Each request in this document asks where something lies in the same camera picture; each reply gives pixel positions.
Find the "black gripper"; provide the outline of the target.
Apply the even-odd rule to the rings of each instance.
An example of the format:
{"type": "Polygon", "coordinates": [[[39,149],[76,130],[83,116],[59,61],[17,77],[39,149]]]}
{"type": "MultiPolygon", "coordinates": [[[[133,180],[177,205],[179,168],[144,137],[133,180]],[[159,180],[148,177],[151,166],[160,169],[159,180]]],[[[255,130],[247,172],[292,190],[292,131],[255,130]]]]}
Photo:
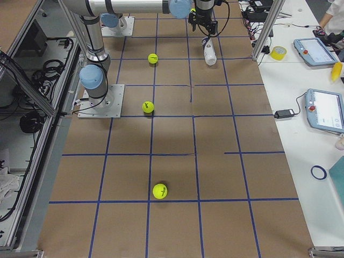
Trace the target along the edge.
{"type": "Polygon", "coordinates": [[[215,36],[218,32],[218,22],[213,20],[211,14],[200,14],[197,12],[190,12],[188,23],[191,24],[192,31],[196,30],[196,27],[202,31],[206,36],[215,36]]]}

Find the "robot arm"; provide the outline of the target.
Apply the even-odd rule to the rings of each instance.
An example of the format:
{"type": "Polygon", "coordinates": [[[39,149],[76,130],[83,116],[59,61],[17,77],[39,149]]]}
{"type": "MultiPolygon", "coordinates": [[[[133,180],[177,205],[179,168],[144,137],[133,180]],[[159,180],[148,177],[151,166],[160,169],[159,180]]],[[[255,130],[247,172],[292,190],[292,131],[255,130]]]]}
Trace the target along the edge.
{"type": "Polygon", "coordinates": [[[108,80],[110,56],[104,49],[99,17],[80,16],[77,20],[71,11],[67,10],[66,14],[87,58],[79,78],[88,96],[86,106],[78,113],[87,116],[105,113],[113,104],[114,96],[108,80]]]}
{"type": "Polygon", "coordinates": [[[164,13],[177,19],[188,18],[192,29],[204,27],[209,35],[218,31],[218,23],[212,19],[212,10],[217,1],[63,1],[71,12],[85,19],[86,35],[101,39],[99,16],[103,13],[164,13]]]}

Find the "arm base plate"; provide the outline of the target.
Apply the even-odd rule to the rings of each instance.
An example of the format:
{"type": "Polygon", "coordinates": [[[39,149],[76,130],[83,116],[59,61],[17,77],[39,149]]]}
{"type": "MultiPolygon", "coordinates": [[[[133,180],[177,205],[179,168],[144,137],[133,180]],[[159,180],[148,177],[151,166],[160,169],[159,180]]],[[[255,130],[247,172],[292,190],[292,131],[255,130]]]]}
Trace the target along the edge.
{"type": "Polygon", "coordinates": [[[135,17],[114,15],[104,13],[101,15],[103,37],[130,37],[133,34],[135,17]]]}
{"type": "Polygon", "coordinates": [[[80,119],[107,119],[121,117],[121,110],[124,99],[124,84],[110,84],[105,99],[92,99],[86,90],[83,92],[83,98],[78,112],[80,119]]]}

